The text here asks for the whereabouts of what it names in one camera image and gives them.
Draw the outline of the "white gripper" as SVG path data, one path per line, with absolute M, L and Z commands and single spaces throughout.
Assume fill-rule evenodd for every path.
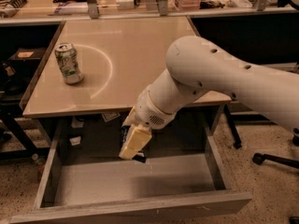
M 151 139 L 151 129 L 160 130 L 171 122 L 176 114 L 166 114 L 150 99 L 150 86 L 144 89 L 123 122 L 130 127 L 119 157 L 131 160 Z

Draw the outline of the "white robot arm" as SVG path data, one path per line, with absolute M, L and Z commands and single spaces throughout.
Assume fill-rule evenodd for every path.
M 299 131 L 299 75 L 246 63 L 200 36 L 173 42 L 166 68 L 138 96 L 125 119 L 119 157 L 130 160 L 151 132 L 171 122 L 184 106 L 208 91 L 224 93 L 292 132 Z

